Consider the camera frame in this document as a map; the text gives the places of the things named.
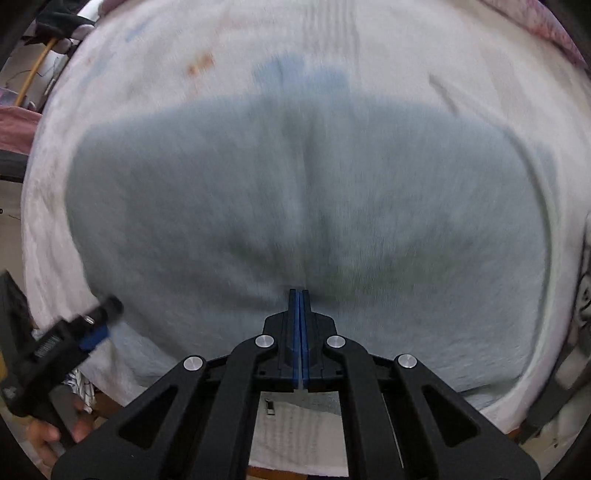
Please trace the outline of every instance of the round metal joint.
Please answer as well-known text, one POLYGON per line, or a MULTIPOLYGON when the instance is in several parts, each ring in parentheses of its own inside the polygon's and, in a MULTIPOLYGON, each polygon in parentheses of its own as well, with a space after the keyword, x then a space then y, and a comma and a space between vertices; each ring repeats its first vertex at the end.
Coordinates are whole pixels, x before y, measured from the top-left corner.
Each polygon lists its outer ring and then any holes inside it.
POLYGON ((256 346, 261 348, 269 348, 275 343, 275 339, 271 335, 259 335, 255 340, 256 346))
POLYGON ((189 358, 185 359, 183 366, 185 367, 185 370, 194 372, 203 366, 203 360, 201 360, 201 358, 198 356, 190 356, 189 358))
POLYGON ((404 368, 414 368, 417 366, 417 359, 410 355, 410 353, 405 353, 398 357, 398 364, 404 368))
POLYGON ((345 346, 345 339, 340 335, 333 335, 326 339, 326 344, 332 348, 341 348, 345 346))

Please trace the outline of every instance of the folded gray fabric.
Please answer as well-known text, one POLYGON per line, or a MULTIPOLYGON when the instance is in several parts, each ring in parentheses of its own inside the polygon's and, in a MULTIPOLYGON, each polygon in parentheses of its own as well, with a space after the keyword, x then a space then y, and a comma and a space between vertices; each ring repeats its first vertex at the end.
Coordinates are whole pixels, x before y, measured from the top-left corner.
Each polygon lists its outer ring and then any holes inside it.
POLYGON ((66 206, 145 385, 257 335, 293 287, 370 353, 482 389, 480 406, 535 345, 544 210, 513 144, 476 120, 345 93, 196 102, 90 131, 66 206))

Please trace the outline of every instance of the human hand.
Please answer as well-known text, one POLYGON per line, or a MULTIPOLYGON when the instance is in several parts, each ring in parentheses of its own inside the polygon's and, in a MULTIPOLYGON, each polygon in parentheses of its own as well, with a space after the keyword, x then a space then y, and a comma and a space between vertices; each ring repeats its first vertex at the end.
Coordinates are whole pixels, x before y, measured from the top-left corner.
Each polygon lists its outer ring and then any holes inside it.
MULTIPOLYGON (((80 397, 72 394, 72 404, 78 411, 78 421, 72 429, 72 438, 78 443, 92 432, 94 422, 92 416, 84 411, 84 402, 80 397)), ((50 468, 53 467, 57 462, 57 455, 49 444, 59 441, 60 431, 45 421, 33 419, 27 428, 27 439, 43 463, 50 468)))

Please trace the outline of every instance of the blue strip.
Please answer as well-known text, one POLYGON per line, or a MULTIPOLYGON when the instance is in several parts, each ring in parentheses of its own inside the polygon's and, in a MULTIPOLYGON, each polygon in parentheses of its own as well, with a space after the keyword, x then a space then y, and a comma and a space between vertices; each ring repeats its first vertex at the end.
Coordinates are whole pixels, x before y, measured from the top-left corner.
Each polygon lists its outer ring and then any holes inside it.
POLYGON ((298 300, 298 295, 300 293, 296 291, 295 293, 295 312, 294 312, 294 375, 293 375, 293 384, 294 388, 300 387, 300 302, 298 300))
POLYGON ((107 325, 101 325, 91 335, 86 335, 78 344, 81 350, 91 352, 95 347, 109 336, 107 325))
POLYGON ((300 306, 300 334, 301 334, 301 376, 304 388, 310 383, 310 365, 308 362, 308 334, 306 330, 306 311, 304 310, 304 295, 297 293, 297 301, 300 306))

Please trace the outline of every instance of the triangular cutout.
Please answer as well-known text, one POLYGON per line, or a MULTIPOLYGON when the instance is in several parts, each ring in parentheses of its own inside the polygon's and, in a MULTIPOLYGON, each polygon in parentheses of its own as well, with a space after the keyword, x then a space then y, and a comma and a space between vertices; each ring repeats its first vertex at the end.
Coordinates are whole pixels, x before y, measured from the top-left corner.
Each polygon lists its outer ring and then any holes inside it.
POLYGON ((145 450, 154 443, 178 388, 169 387, 119 429, 119 436, 145 450))
POLYGON ((448 447, 455 447, 478 434, 478 427, 433 387, 423 387, 423 395, 448 447))

